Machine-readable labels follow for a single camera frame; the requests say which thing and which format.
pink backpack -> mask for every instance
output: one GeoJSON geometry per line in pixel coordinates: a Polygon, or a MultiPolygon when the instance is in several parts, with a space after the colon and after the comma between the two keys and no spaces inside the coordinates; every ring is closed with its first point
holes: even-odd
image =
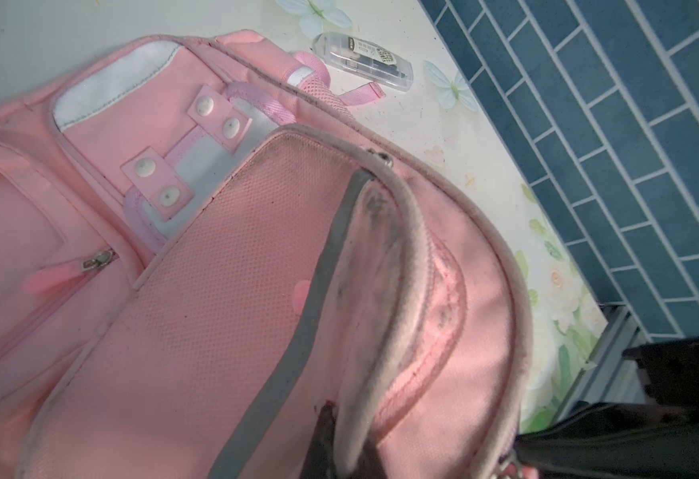
{"type": "Polygon", "coordinates": [[[0,477],[498,471],[513,255],[323,69],[154,36],[0,105],[0,477]]]}

snap button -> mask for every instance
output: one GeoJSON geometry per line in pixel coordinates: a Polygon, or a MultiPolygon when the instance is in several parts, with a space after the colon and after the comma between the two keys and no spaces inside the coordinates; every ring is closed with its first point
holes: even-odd
{"type": "Polygon", "coordinates": [[[222,132],[224,133],[224,137],[227,139],[233,139],[235,136],[238,134],[240,131],[240,120],[237,118],[230,118],[227,120],[227,122],[224,124],[224,129],[222,132]]]}
{"type": "Polygon", "coordinates": [[[198,110],[198,115],[207,117],[211,110],[214,109],[214,99],[209,96],[200,97],[195,104],[195,108],[198,110]]]}
{"type": "Polygon", "coordinates": [[[179,191],[179,188],[170,186],[160,194],[160,204],[166,207],[171,206],[179,200],[179,195],[181,194],[182,192],[179,191]]]}
{"type": "Polygon", "coordinates": [[[142,158],[134,165],[134,173],[139,178],[147,178],[155,172],[155,160],[152,158],[142,158]]]}

pink mesh fabric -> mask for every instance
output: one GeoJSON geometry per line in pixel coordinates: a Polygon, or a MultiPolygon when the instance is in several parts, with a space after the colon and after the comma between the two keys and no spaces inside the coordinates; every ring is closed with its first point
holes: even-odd
{"type": "Polygon", "coordinates": [[[325,86],[317,73],[312,73],[307,78],[299,83],[299,88],[303,90],[308,95],[312,95],[320,101],[324,101],[331,108],[338,111],[343,117],[353,118],[352,114],[347,110],[344,102],[335,95],[334,92],[330,91],[328,87],[325,86]]]}
{"type": "Polygon", "coordinates": [[[293,334],[354,168],[289,134],[255,152],[39,414],[20,477],[205,477],[293,334]]]}

flower print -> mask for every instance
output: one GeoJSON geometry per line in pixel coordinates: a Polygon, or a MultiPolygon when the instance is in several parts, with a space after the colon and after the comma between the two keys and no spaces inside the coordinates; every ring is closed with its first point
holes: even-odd
{"type": "Polygon", "coordinates": [[[459,100],[467,109],[479,111],[479,104],[469,89],[469,85],[461,76],[461,72],[456,73],[456,78],[453,81],[449,81],[445,73],[430,61],[424,61],[424,71],[429,80],[440,89],[438,102],[442,108],[450,110],[456,105],[456,100],[459,100]]]}
{"type": "Polygon", "coordinates": [[[323,20],[339,28],[352,26],[352,19],[336,8],[335,0],[275,0],[289,14],[298,15],[299,28],[310,40],[323,33],[323,20]]]}

green leaf print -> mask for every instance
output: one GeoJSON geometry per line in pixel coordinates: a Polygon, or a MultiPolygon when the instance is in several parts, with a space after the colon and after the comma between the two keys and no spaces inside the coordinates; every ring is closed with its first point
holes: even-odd
{"type": "Polygon", "coordinates": [[[530,421],[528,421],[526,427],[523,430],[523,434],[528,432],[537,432],[546,429],[550,424],[552,424],[552,419],[554,418],[554,411],[549,408],[541,408],[536,411],[530,421]]]}
{"type": "Polygon", "coordinates": [[[544,246],[546,246],[546,251],[549,253],[551,257],[553,257],[557,261],[562,261],[562,253],[559,252],[559,249],[552,244],[549,241],[545,241],[543,243],[544,246]]]}
{"type": "Polygon", "coordinates": [[[539,303],[539,293],[533,288],[528,290],[528,296],[530,296],[530,306],[536,306],[539,303]]]}
{"type": "Polygon", "coordinates": [[[525,259],[525,253],[523,253],[523,250],[517,250],[517,253],[514,254],[514,259],[517,261],[517,265],[519,266],[519,270],[523,273],[523,278],[527,281],[528,279],[528,261],[525,259]]]}
{"type": "Polygon", "coordinates": [[[577,328],[572,327],[568,329],[568,332],[570,333],[570,338],[573,340],[573,344],[578,350],[580,357],[587,358],[589,353],[592,352],[592,347],[589,345],[589,342],[584,339],[584,336],[577,328]]]}
{"type": "Polygon", "coordinates": [[[555,388],[554,396],[562,401],[573,383],[570,373],[570,353],[568,352],[568,347],[564,344],[559,347],[557,359],[559,360],[559,383],[557,388],[555,388]]]}
{"type": "Polygon", "coordinates": [[[530,229],[533,231],[533,233],[536,233],[536,235],[539,235],[540,237],[546,236],[546,227],[541,224],[540,221],[537,219],[532,219],[528,222],[528,225],[530,226],[530,229]]]}
{"type": "Polygon", "coordinates": [[[533,191],[530,189],[529,186],[524,185],[524,184],[523,184],[523,195],[525,195],[525,198],[527,198],[529,202],[536,203],[536,196],[533,195],[533,191]]]}

